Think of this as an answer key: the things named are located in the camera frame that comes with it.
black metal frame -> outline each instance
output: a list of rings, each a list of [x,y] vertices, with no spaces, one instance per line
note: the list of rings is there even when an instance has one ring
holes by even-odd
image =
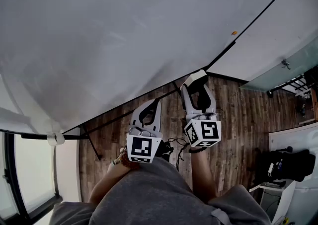
[[[58,194],[57,184],[55,184],[55,196],[49,199],[47,202],[37,207],[32,212],[28,213],[23,201],[23,197],[20,191],[19,182],[16,173],[15,166],[15,154],[14,154],[14,134],[4,134],[4,158],[5,158],[5,170],[4,178],[11,187],[14,202],[16,204],[18,214],[12,217],[1,220],[0,223],[7,225],[26,224],[32,225],[49,213],[55,204],[62,201],[62,197]]]

metal rod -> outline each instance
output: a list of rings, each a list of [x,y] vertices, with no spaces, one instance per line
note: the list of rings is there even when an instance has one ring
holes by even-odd
[[[299,90],[300,88],[305,88],[305,86],[307,86],[307,84],[303,84],[303,85],[301,85],[301,86],[295,88],[295,91],[296,91],[296,90]]]
[[[302,75],[301,75],[301,76],[298,76],[298,77],[295,78],[294,80],[290,80],[290,81],[288,81],[288,82],[286,82],[286,83],[284,83],[284,84],[281,84],[280,86],[275,87],[274,89],[271,89],[270,91],[273,92],[273,91],[279,90],[279,89],[281,89],[281,88],[283,88],[283,87],[289,85],[290,83],[293,83],[293,82],[295,82],[295,81],[297,81],[297,80],[300,80],[300,79],[302,79],[302,78],[303,78]]]
[[[85,133],[87,134],[87,138],[88,138],[88,140],[89,140],[89,143],[90,143],[91,147],[92,147],[93,150],[94,150],[94,153],[95,153],[97,159],[100,160],[102,156],[99,155],[98,152],[96,151],[96,148],[95,148],[95,146],[94,146],[94,144],[93,144],[93,141],[90,139],[90,136],[89,136],[89,133],[88,133],[88,131],[87,131],[87,129],[86,129],[85,124],[83,124],[83,130],[84,130]]]
[[[21,133],[20,134],[23,139],[30,139],[30,140],[47,140],[47,135],[43,134],[31,134],[31,133]],[[78,136],[78,135],[63,135],[65,140],[86,140],[88,139],[87,136]]]

person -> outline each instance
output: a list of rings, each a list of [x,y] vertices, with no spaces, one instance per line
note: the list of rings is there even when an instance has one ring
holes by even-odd
[[[51,225],[268,225],[265,211],[242,185],[217,197],[207,153],[191,154],[193,191],[161,157],[130,162],[126,150],[109,166],[88,203],[54,206]]]

hardwood floor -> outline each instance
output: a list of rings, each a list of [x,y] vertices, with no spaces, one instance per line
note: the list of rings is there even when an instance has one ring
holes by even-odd
[[[177,80],[180,87],[186,77]],[[219,194],[225,193],[232,186],[242,184],[249,187],[253,173],[246,170],[253,167],[258,147],[268,149],[268,133],[290,129],[298,126],[296,114],[297,100],[294,95],[283,90],[274,92],[273,98],[266,93],[240,89],[237,82],[221,78],[209,77],[208,86],[217,103],[218,120],[222,123],[222,140],[209,149],[209,161]],[[163,140],[168,138],[185,138],[182,133],[181,98],[172,83],[128,102],[106,114],[90,120],[85,124],[88,131],[112,122],[90,134],[98,151],[102,154],[99,161],[88,141],[79,145],[79,172],[82,200],[85,202],[95,184],[107,172],[108,165],[118,155],[120,147],[125,144],[127,127],[133,109],[149,99],[161,97],[161,131]],[[114,118],[125,114],[119,120]],[[177,155],[182,148],[176,142],[171,143],[174,152],[170,162],[176,163]],[[184,161],[180,161],[179,171],[192,187],[191,161],[187,150],[182,153]]]

black cable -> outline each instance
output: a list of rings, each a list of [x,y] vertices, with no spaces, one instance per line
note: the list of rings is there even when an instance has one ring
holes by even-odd
[[[170,139],[168,139],[168,141],[169,141],[170,143],[176,141],[179,145],[182,145],[182,146],[183,146],[183,148],[180,150],[180,152],[179,152],[179,154],[178,154],[178,159],[177,159],[177,162],[176,162],[176,164],[175,164],[176,169],[179,171],[179,162],[180,162],[180,160],[184,161],[184,159],[181,157],[181,153],[183,152],[183,150],[185,150],[185,149],[187,148],[187,146],[189,145],[189,143],[187,143],[187,141],[184,140],[184,139],[174,139],[174,138],[170,138]]]

